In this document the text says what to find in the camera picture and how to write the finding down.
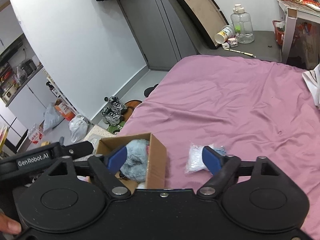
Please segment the person's right hand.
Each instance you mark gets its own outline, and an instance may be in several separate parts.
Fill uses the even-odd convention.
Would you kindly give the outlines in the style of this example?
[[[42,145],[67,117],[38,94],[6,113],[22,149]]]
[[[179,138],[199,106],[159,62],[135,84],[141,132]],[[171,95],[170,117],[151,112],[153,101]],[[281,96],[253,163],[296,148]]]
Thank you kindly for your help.
[[[0,232],[18,235],[21,231],[22,227],[19,222],[6,216],[3,211],[0,211]]]

